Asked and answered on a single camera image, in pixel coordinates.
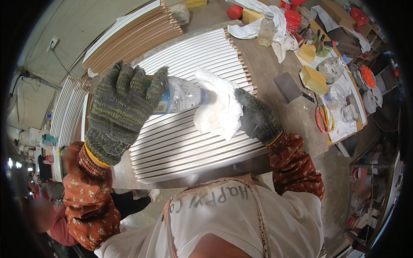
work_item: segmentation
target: sanding sponge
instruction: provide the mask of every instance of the sanding sponge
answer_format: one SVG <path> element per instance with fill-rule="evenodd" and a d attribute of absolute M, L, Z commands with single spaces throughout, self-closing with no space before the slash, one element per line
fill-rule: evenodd
<path fill-rule="evenodd" d="M 248 10 L 247 8 L 244 8 L 242 10 L 242 20 L 247 24 L 250 24 L 250 23 L 252 23 L 253 21 L 255 21 L 259 18 L 264 18 L 264 16 L 262 14 L 257 13 L 257 12 Z"/>
<path fill-rule="evenodd" d="M 300 72 L 301 80 L 306 88 L 318 93 L 325 94 L 328 91 L 324 74 L 307 65 Z"/>
<path fill-rule="evenodd" d="M 300 50 L 298 50 L 298 56 L 307 63 L 311 63 L 316 57 L 316 47 L 314 45 L 304 44 L 300 47 Z"/>

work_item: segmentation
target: workbench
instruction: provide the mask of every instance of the workbench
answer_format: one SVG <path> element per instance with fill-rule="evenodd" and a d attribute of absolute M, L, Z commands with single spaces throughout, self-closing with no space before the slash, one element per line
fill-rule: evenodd
<path fill-rule="evenodd" d="M 230 21 L 226 16 L 226 8 L 228 3 L 224 1 L 210 1 L 206 6 L 195 8 L 191 10 L 192 21 L 186 27 L 182 26 L 184 32 L 179 37 L 188 37 L 191 32 L 188 28 L 196 31 L 199 30 L 194 24 L 198 26 L 208 27 L 217 22 L 223 22 L 217 24 L 215 27 L 226 27 L 226 24 L 236 24 L 236 21 Z M 214 14 L 217 18 L 212 19 L 211 15 Z M 319 29 L 320 27 L 313 21 L 311 24 L 313 28 Z M 273 83 L 274 77 L 288 72 L 295 83 L 300 89 L 308 95 L 314 97 L 314 93 L 302 86 L 299 78 L 299 71 L 301 70 L 301 64 L 292 51 L 287 51 L 285 60 L 279 64 L 276 55 L 272 48 L 261 47 L 257 44 L 257 39 L 253 40 L 240 40 L 232 37 L 233 44 L 237 47 L 238 51 L 242 53 L 242 59 L 249 73 L 251 74 L 252 82 L 257 86 L 257 96 L 260 100 L 264 101 L 272 108 L 275 117 L 283 125 L 283 128 L 289 133 L 300 134 L 304 139 L 304 151 L 306 151 L 311 157 L 318 156 L 328 151 L 329 146 L 335 144 L 328 139 L 328 135 L 321 133 L 315 122 L 315 109 L 316 104 L 307 100 L 304 97 L 299 97 L 291 103 L 287 104 L 277 87 Z M 336 48 L 334 51 L 338 56 L 341 56 Z M 353 76 L 349 73 L 350 78 L 357 89 Z M 357 131 L 361 130 L 363 126 L 360 119 L 357 121 Z M 269 157 L 267 154 L 258 156 L 256 158 L 237 163 L 233 166 L 216 169 L 209 171 L 202 175 L 192 175 L 185 178 L 179 178 L 174 180 L 168 180 L 153 184 L 143 184 L 136 181 L 135 173 L 131 167 L 131 158 L 128 152 L 126 152 L 120 164 L 113 167 L 114 175 L 114 188 L 123 189 L 153 189 L 153 188 L 176 188 L 176 187 L 188 187 L 195 183 L 205 182 L 210 179 L 219 178 L 222 176 L 234 176 L 243 175 L 246 173 L 262 174 L 271 171 L 269 167 Z"/>

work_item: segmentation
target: glass jar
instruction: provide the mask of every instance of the glass jar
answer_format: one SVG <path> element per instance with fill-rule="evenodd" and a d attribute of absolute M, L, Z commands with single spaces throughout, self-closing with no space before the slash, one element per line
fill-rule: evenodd
<path fill-rule="evenodd" d="M 274 14 L 266 12 L 258 32 L 258 44 L 263 47 L 270 47 L 275 34 Z"/>
<path fill-rule="evenodd" d="M 328 86 L 328 91 L 324 94 L 324 100 L 328 108 L 337 109 L 341 108 L 346 103 L 346 93 L 343 88 L 333 83 Z"/>
<path fill-rule="evenodd" d="M 317 68 L 324 74 L 327 84 L 332 84 L 343 75 L 345 66 L 341 57 L 329 57 L 321 61 Z"/>

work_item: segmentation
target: red lid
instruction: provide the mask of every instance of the red lid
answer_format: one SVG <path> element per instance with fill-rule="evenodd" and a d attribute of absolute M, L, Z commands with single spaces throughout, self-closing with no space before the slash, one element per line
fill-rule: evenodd
<path fill-rule="evenodd" d="M 301 22 L 301 16 L 292 10 L 285 11 L 284 16 L 287 20 L 290 20 L 292 22 L 295 22 L 295 23 Z"/>
<path fill-rule="evenodd" d="M 236 20 L 242 18 L 243 8 L 238 5 L 233 5 L 227 9 L 227 15 L 230 19 Z"/>

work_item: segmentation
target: plastic water bottle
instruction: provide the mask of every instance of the plastic water bottle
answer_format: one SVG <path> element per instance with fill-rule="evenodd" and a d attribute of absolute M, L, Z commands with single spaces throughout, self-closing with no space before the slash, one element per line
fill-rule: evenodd
<path fill-rule="evenodd" d="M 150 85 L 151 81 L 152 76 L 148 76 L 148 85 Z M 154 109 L 153 114 L 179 113 L 202 104 L 208 104 L 210 100 L 210 91 L 195 86 L 185 79 L 168 76 L 166 92 L 158 106 Z"/>

